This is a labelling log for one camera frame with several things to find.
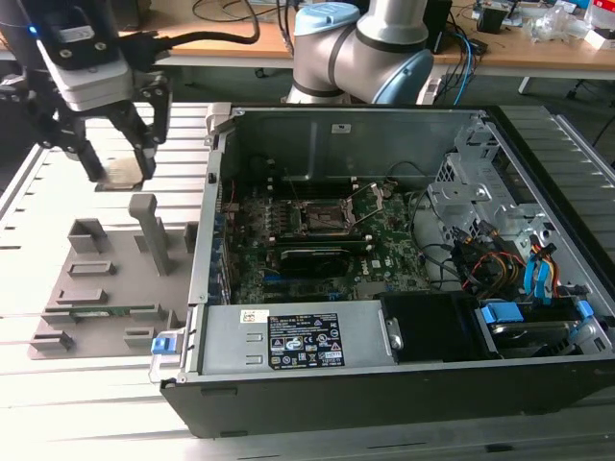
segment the blue latch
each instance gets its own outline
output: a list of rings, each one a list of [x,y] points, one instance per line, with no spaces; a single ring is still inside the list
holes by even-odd
[[[577,310],[583,317],[583,320],[594,315],[594,309],[592,309],[592,306],[587,301],[579,301],[577,303]]]
[[[481,310],[487,324],[523,322],[523,315],[517,303],[489,303]]]
[[[172,355],[177,353],[177,338],[156,338],[152,341],[152,354],[154,355]]]

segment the power supply label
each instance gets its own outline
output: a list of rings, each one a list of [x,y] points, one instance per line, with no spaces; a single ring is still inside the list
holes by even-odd
[[[344,365],[337,314],[274,316],[267,323],[269,366],[274,370]]]

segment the green circuit board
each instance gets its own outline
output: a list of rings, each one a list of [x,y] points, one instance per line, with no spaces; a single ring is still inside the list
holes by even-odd
[[[244,198],[228,229],[232,303],[357,301],[371,300],[387,291],[429,289],[427,272],[410,239],[407,200],[402,193],[392,193],[382,201],[382,211],[357,224],[354,232],[372,235],[373,245],[369,252],[350,259],[343,277],[302,279],[286,278],[272,268],[266,220],[276,204],[266,198]],[[360,219],[374,206],[373,197],[363,194],[354,200],[353,213]],[[288,221],[291,228],[300,226],[295,216]]]

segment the cable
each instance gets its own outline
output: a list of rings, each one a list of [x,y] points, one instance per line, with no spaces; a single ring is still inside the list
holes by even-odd
[[[468,41],[468,39],[462,34],[455,34],[455,35],[461,38],[465,42],[465,46],[468,50],[468,59],[467,59],[468,65],[465,70],[465,77],[463,77],[463,82],[461,83],[461,88],[459,89],[457,97],[455,98],[455,102],[453,103],[454,106],[456,106],[457,103],[459,102],[459,99],[461,98],[461,95],[463,94],[463,91],[465,90],[465,86],[468,83],[468,77],[470,76],[470,64],[472,62],[472,45],[470,45],[470,42]]]
[[[596,147],[596,145],[598,144],[598,141],[600,141],[600,138],[603,137],[603,134],[606,133],[606,130],[608,130],[608,127],[611,125],[611,123],[615,122],[615,115],[613,115],[611,118],[609,118],[608,122],[606,122],[606,124],[603,126],[603,128],[600,130],[600,132],[598,133],[598,135],[596,136],[596,139],[594,139],[594,142],[592,143],[592,146]]]
[[[386,170],[386,173],[384,174],[384,178],[388,181],[395,181],[394,178],[391,178],[391,173],[393,173],[393,170],[395,170],[395,168],[397,168],[400,165],[410,165],[412,168],[418,171],[421,174],[421,176],[423,176],[424,178],[429,178],[429,175],[425,173],[421,168],[419,168],[418,165],[414,163],[412,160],[402,160],[402,161],[398,161],[397,163],[393,163],[391,166],[388,167],[388,170]]]
[[[229,12],[227,12],[226,9],[229,6],[236,5],[237,3],[242,3],[242,0],[233,0],[232,2],[225,3],[224,5],[222,5],[220,7],[222,9],[222,11],[224,12],[224,14],[227,15],[227,16],[230,16],[232,19],[215,19],[213,17],[203,16],[202,14],[197,12],[197,10],[199,8],[201,8],[202,6],[206,5],[207,3],[211,3],[211,0],[209,0],[209,1],[207,1],[207,0],[197,0],[194,3],[194,5],[192,5],[192,14],[195,15],[196,17],[198,17],[199,19],[203,19],[204,21],[219,22],[219,23],[241,22],[241,21],[245,21],[246,19],[250,19],[252,17],[251,14],[248,14],[247,16],[234,16],[234,15],[230,14]],[[276,8],[272,8],[270,10],[265,10],[264,12],[257,12],[256,16],[263,16],[265,14],[269,14],[270,12],[274,12],[275,10],[276,10]]]
[[[412,204],[412,201],[408,201],[407,205],[408,205],[408,212],[410,215],[410,237],[412,238],[412,242],[414,243],[414,246],[416,247],[416,249],[423,255],[423,257],[425,258],[426,261],[429,261],[431,264],[434,264],[436,266],[438,266],[439,268],[441,268],[444,271],[447,271],[450,274],[453,274],[456,278],[459,279],[459,274],[451,269],[449,266],[443,264],[442,262],[438,261],[437,259],[435,259],[434,257],[431,257],[430,255],[428,255],[427,253],[423,252],[421,250],[421,247],[419,246],[419,243],[416,239],[416,235],[414,234],[414,219],[416,218],[416,212],[419,209],[419,205],[421,204],[421,201],[427,196],[427,189],[425,189],[423,191],[423,193],[419,196],[418,199],[416,199],[416,203],[414,204],[414,209],[409,212],[409,208],[410,205]]]
[[[282,22],[282,4],[280,0],[276,0],[276,8],[277,8],[277,14],[278,14],[278,29],[280,29],[280,34],[282,35],[282,40],[284,42],[284,46],[286,47],[286,50],[288,50],[288,53],[290,53],[290,56],[294,56],[295,55],[295,47],[292,44],[292,40],[290,39],[290,28],[288,26],[288,2],[289,0],[286,0],[285,3],[285,9],[284,9],[284,24],[286,29],[284,28],[283,22]]]
[[[295,56],[295,45],[292,43],[292,39],[290,38],[290,25],[288,20],[288,11],[290,6],[290,0],[286,0],[286,5],[284,6],[284,29],[286,32],[286,39],[288,40],[287,46],[290,46],[290,55]]]
[[[243,4],[250,11],[250,15],[252,17],[252,25],[254,27],[254,33],[251,36],[236,36],[235,34],[227,34],[226,32],[191,32],[188,34],[182,34],[180,36],[174,37],[164,37],[160,39],[160,43],[162,46],[159,48],[159,51],[170,50],[178,45],[184,45],[186,43],[190,43],[192,41],[200,41],[200,40],[218,40],[218,41],[229,41],[231,43],[239,43],[242,45],[252,45],[258,41],[260,38],[260,26],[258,24],[257,14],[254,12],[252,5],[248,0],[241,0]]]
[[[457,74],[457,69],[464,63],[464,61],[466,61],[466,65],[471,65],[470,61],[474,64],[472,66],[472,70],[470,72],[470,77],[466,77],[466,86],[472,81],[472,79],[474,78],[474,74],[476,71],[477,66],[479,65],[479,61],[476,59],[476,56],[474,56],[474,54],[472,55],[468,55],[467,56],[467,60],[465,60],[464,58],[466,58],[466,51],[468,50],[467,44],[469,43],[468,40],[468,36],[465,33],[465,31],[463,30],[463,28],[461,28],[459,25],[457,25],[456,21],[455,21],[455,17],[453,16],[452,12],[449,12],[449,17],[451,18],[450,21],[447,21],[447,23],[451,26],[453,26],[453,29],[455,30],[454,33],[448,33],[450,36],[453,36],[455,38],[457,38],[459,40],[459,61],[457,62],[455,69],[453,69],[453,72],[451,72],[450,74],[447,74],[444,84],[442,85],[442,89],[438,92],[438,94],[435,96],[434,98],[434,102],[436,102],[438,99],[442,98],[443,96],[445,96],[449,90],[456,88],[459,83],[461,82],[461,79],[463,77],[465,77],[467,75],[467,68],[466,68],[466,72],[465,73],[459,73]]]

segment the electronic equipment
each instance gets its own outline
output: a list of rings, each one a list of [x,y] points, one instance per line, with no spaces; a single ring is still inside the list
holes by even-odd
[[[595,187],[615,177],[563,122],[211,113],[186,325],[153,349],[181,354],[160,391],[194,435],[542,414],[615,384],[608,239],[555,172],[582,156]],[[529,147],[563,133],[568,166]]]
[[[147,18],[152,0],[111,0],[118,31],[137,31]]]
[[[444,32],[452,5],[452,0],[428,0],[425,6],[423,22],[430,32],[427,47],[436,55],[442,51],[444,46]]]
[[[153,65],[190,41],[255,43],[258,18],[243,1],[253,18],[252,36],[195,32],[158,38],[156,32],[118,36],[108,0],[0,0],[0,32],[23,70],[4,79],[0,102],[23,117],[41,146],[58,146],[78,160],[90,181],[132,188],[154,175],[154,157],[168,132],[171,85]],[[120,21],[132,26],[149,2],[113,5]],[[151,124],[136,112],[138,97],[154,110]],[[109,119],[131,144],[134,159],[104,164],[87,140],[88,118]]]

